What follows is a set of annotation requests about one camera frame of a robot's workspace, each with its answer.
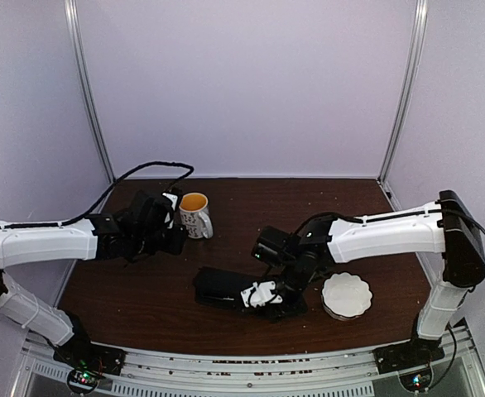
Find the black zippered tool case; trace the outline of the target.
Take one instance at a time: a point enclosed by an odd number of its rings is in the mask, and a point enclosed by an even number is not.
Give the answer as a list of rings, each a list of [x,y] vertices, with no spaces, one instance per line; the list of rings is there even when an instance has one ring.
[[[276,282],[279,294],[281,289]],[[249,288],[253,282],[260,281],[258,277],[245,275],[229,270],[220,270],[204,267],[199,270],[193,279],[194,300],[210,308],[230,310],[238,313],[251,314],[267,319],[267,306],[261,308],[245,308],[240,293]],[[305,313],[308,306],[305,302]]]

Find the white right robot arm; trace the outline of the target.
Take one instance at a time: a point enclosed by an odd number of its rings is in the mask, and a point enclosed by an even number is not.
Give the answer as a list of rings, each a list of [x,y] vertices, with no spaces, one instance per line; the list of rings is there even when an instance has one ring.
[[[291,233],[265,227],[252,255],[282,272],[253,283],[240,296],[247,308],[272,304],[285,308],[324,272],[326,257],[340,264],[413,252],[439,253],[444,260],[444,269],[418,315],[414,337],[402,347],[402,358],[416,366],[433,352],[433,341],[441,338],[468,289],[485,279],[480,231],[452,190],[440,192],[434,202],[400,212],[361,217],[319,213]]]

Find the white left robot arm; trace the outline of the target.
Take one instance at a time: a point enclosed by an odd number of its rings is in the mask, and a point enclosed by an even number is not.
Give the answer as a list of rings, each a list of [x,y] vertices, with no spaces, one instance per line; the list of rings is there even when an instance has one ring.
[[[132,262],[163,251],[179,255],[186,230],[175,222],[182,194],[136,193],[128,208],[115,214],[92,213],[74,221],[8,223],[0,221],[0,313],[63,347],[79,367],[96,361],[90,343],[74,315],[53,308],[22,288],[5,273],[15,265],[58,260]]]

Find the white floral ceramic mug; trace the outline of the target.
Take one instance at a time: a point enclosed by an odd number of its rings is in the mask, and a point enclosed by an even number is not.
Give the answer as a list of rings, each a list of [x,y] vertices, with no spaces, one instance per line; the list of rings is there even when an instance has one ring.
[[[191,239],[210,239],[214,236],[209,216],[209,200],[202,193],[185,194],[179,206],[180,220]]]

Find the white scalloped ceramic bowl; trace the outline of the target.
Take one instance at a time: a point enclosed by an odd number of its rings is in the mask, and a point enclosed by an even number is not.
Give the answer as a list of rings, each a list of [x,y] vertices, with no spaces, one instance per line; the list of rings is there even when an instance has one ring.
[[[372,307],[372,297],[369,283],[348,272],[333,274],[321,290],[324,311],[339,321],[363,316]]]

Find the right circuit board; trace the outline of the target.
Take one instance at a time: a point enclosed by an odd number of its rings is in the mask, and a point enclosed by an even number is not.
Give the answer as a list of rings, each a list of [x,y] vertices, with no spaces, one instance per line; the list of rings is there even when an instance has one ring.
[[[402,375],[400,380],[405,390],[415,393],[428,389],[433,376],[430,371],[417,371]]]

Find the circuit board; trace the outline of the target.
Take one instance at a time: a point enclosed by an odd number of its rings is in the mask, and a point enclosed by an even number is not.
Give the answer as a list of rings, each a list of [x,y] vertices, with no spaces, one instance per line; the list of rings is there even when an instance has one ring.
[[[102,379],[102,376],[89,371],[72,370],[66,377],[66,385],[80,395],[93,392]]]
[[[402,375],[400,380],[405,390],[415,393],[428,389],[433,376],[430,371],[417,371]]]

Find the left circuit board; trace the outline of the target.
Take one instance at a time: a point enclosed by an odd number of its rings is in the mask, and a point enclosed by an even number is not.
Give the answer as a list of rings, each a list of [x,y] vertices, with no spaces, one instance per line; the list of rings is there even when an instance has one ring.
[[[89,371],[72,370],[66,377],[66,385],[80,395],[93,392],[102,379],[102,376]]]

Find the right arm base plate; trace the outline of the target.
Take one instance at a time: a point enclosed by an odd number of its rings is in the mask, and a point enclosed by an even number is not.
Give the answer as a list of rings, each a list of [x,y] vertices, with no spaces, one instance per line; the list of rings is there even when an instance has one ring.
[[[442,347],[412,341],[379,347],[372,353],[379,374],[427,366],[445,357]]]

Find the front aluminium rail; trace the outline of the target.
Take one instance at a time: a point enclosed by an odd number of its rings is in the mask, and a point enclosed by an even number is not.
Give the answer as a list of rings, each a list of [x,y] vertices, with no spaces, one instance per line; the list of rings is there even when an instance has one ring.
[[[433,372],[428,396],[485,396],[485,371],[467,325],[443,336],[443,359],[382,374],[371,347],[279,356],[199,356],[128,348],[120,375],[92,396],[408,396],[403,381]]]

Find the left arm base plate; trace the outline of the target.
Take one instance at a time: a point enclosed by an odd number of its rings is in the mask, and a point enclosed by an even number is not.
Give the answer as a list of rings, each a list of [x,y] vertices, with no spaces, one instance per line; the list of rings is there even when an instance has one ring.
[[[53,359],[79,371],[95,375],[120,375],[126,352],[92,342],[70,340],[65,345],[54,346]]]

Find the left aluminium frame post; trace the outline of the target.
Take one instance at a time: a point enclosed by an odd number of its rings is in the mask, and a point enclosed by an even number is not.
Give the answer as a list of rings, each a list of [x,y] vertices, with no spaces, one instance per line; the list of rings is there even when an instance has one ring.
[[[105,177],[109,183],[115,181],[116,176],[111,165],[108,149],[103,138],[102,129],[94,101],[93,90],[89,81],[89,71],[86,64],[82,34],[79,23],[78,6],[75,0],[65,0],[65,19],[73,46],[74,58],[79,76],[84,109],[89,122],[89,129],[94,139],[95,148],[103,167]]]

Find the aluminium frame post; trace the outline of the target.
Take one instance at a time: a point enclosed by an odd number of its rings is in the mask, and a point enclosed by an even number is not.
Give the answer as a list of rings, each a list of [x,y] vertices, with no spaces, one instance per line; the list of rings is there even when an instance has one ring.
[[[417,0],[415,2],[415,16],[411,30],[411,40],[406,61],[405,74],[402,81],[401,93],[396,108],[396,115],[391,128],[390,140],[378,175],[378,182],[386,185],[389,179],[392,163],[395,159],[397,147],[406,123],[406,116],[411,104],[411,97],[415,80],[420,67],[423,53],[425,34],[428,23],[429,2]]]
[[[65,0],[65,19],[73,46],[74,58],[79,76],[84,109],[89,122],[89,129],[94,139],[95,148],[103,167],[105,177],[109,183],[115,181],[116,176],[111,165],[108,149],[103,138],[102,129],[94,101],[93,90],[89,81],[89,71],[86,64],[82,34],[79,23],[78,6],[75,0]]]

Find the right aluminium frame post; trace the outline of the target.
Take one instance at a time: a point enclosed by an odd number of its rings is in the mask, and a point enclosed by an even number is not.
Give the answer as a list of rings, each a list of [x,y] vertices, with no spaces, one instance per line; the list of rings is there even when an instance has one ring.
[[[415,80],[420,67],[423,53],[425,34],[428,23],[429,2],[417,0],[415,2],[415,16],[411,30],[411,40],[406,61],[405,74],[402,81],[401,93],[396,108],[396,115],[391,128],[390,140],[378,175],[378,182],[386,185],[389,179],[392,163],[395,159],[397,147],[406,123],[406,116],[411,104],[411,97]]]

